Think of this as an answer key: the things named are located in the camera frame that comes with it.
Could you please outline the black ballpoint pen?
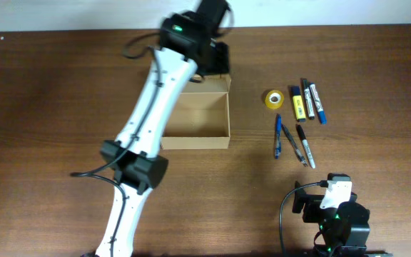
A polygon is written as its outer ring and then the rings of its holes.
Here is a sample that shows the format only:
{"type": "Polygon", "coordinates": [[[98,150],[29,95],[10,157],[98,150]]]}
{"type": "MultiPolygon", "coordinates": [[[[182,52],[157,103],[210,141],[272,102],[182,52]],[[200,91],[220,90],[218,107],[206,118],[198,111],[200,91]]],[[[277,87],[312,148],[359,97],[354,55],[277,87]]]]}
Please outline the black ballpoint pen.
{"type": "Polygon", "coordinates": [[[293,150],[295,152],[295,155],[297,157],[297,159],[299,160],[299,162],[301,162],[302,165],[304,165],[304,167],[308,167],[308,164],[305,160],[305,157],[302,155],[300,149],[298,148],[296,142],[294,141],[294,138],[292,136],[292,134],[289,132],[288,128],[282,124],[281,125],[281,129],[284,132],[286,138],[289,140],[290,145],[293,147],[293,150]]]}

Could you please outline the brown cardboard box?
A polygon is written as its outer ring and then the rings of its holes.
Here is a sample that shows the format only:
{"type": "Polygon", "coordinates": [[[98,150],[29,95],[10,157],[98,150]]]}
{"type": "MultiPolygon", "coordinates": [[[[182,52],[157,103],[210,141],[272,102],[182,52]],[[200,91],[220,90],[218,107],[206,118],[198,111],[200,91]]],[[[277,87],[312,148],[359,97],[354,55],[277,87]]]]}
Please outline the brown cardboard box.
{"type": "Polygon", "coordinates": [[[180,94],[161,138],[164,150],[227,149],[230,143],[228,74],[189,82],[180,94]]]}

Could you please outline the yellow tape roll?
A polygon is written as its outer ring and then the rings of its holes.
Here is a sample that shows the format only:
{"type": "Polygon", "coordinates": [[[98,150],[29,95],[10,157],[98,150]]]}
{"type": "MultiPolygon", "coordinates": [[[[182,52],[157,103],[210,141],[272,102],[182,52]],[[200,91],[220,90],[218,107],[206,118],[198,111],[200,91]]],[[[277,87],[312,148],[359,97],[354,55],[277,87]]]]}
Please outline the yellow tape roll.
{"type": "Polygon", "coordinates": [[[265,96],[265,105],[272,110],[279,109],[284,102],[284,95],[279,90],[271,90],[265,96]]]}

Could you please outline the black permanent marker grey barrel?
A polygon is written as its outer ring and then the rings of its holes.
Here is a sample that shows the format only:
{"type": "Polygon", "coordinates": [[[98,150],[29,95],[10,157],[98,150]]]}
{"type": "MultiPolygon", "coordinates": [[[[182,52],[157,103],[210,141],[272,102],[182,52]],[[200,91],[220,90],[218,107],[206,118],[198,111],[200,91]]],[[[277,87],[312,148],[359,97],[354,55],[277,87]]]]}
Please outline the black permanent marker grey barrel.
{"type": "Polygon", "coordinates": [[[305,153],[306,153],[306,155],[307,155],[307,157],[308,157],[308,161],[309,161],[309,163],[310,163],[310,166],[311,166],[312,168],[316,168],[312,151],[310,150],[310,146],[309,146],[309,144],[308,144],[308,140],[307,140],[306,135],[305,135],[305,133],[304,133],[304,131],[303,131],[303,128],[302,128],[302,126],[301,126],[300,124],[297,124],[297,125],[296,125],[296,131],[298,132],[298,135],[299,135],[299,137],[300,137],[301,143],[303,144],[303,148],[305,149],[305,153]]]}

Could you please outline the blue ballpoint pen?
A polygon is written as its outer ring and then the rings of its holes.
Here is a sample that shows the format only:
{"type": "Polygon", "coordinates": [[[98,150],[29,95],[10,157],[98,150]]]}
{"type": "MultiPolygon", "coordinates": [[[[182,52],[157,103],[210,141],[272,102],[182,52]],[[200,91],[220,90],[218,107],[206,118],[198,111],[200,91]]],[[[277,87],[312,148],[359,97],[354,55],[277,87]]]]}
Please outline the blue ballpoint pen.
{"type": "Polygon", "coordinates": [[[280,139],[280,133],[281,133],[281,116],[280,114],[276,115],[276,122],[275,122],[275,158],[279,159],[280,154],[281,154],[281,139],[280,139]]]}

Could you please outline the blue whiteboard marker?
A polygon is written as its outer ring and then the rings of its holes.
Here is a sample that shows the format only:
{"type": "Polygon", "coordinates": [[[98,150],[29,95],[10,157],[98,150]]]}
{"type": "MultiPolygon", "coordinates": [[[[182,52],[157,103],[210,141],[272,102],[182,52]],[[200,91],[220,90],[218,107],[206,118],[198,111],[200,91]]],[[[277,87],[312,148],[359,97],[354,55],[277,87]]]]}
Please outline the blue whiteboard marker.
{"type": "Polygon", "coordinates": [[[311,90],[311,94],[313,96],[313,101],[315,103],[315,107],[317,109],[317,113],[318,113],[318,117],[320,120],[321,124],[326,124],[327,123],[327,119],[326,119],[326,115],[323,109],[323,105],[321,103],[319,94],[318,94],[318,90],[316,89],[316,85],[315,84],[311,84],[310,85],[310,90],[311,90]]]}

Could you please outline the yellow highlighter with dark cap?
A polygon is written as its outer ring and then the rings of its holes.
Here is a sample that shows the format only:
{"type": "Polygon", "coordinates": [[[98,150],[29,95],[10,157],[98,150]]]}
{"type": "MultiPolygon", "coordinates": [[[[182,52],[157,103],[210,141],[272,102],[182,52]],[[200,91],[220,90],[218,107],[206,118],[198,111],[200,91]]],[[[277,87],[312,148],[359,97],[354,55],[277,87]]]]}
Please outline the yellow highlighter with dark cap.
{"type": "Polygon", "coordinates": [[[292,94],[292,100],[293,100],[296,120],[297,122],[304,122],[306,121],[306,115],[305,115],[305,110],[303,107],[303,99],[300,93],[300,87],[291,86],[290,91],[292,94]]]}

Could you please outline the black whiteboard marker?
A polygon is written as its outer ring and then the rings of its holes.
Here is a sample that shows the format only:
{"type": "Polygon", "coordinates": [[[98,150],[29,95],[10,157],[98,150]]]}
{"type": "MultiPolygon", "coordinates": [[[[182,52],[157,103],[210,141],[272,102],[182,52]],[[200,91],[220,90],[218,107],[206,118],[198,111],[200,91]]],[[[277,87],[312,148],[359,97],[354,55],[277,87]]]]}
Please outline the black whiteboard marker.
{"type": "Polygon", "coordinates": [[[305,105],[308,113],[308,118],[310,120],[315,119],[315,111],[313,108],[313,101],[311,99],[310,95],[310,87],[307,79],[301,79],[301,83],[303,86],[303,91],[304,91],[304,97],[305,97],[305,105]]]}

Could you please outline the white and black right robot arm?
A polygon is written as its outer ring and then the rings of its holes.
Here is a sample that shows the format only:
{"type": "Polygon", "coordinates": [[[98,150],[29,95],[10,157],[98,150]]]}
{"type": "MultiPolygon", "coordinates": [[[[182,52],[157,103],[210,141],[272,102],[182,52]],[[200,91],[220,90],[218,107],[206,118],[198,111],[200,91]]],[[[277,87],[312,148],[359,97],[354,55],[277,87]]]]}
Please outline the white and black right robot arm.
{"type": "Polygon", "coordinates": [[[351,178],[329,173],[313,183],[325,189],[323,195],[305,192],[306,185],[295,182],[292,212],[301,213],[303,222],[318,225],[313,249],[304,256],[315,257],[388,257],[384,251],[368,251],[370,210],[357,202],[351,178]]]}

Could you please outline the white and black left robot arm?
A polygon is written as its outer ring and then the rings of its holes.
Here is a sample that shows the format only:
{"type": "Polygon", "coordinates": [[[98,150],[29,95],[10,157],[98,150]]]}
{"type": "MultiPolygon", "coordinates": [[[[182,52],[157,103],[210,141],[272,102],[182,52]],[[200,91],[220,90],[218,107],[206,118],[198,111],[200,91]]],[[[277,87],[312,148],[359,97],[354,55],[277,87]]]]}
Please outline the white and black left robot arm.
{"type": "Polygon", "coordinates": [[[106,164],[74,177],[98,179],[111,168],[113,178],[103,181],[114,188],[113,205],[103,240],[92,256],[131,256],[143,206],[162,181],[168,160],[159,156],[161,137],[174,106],[189,82],[230,71],[228,45],[219,42],[219,26],[233,10],[226,0],[202,0],[195,11],[163,20],[158,46],[147,46],[136,59],[151,53],[153,61],[135,109],[115,140],[106,140],[101,155],[106,164]]]}

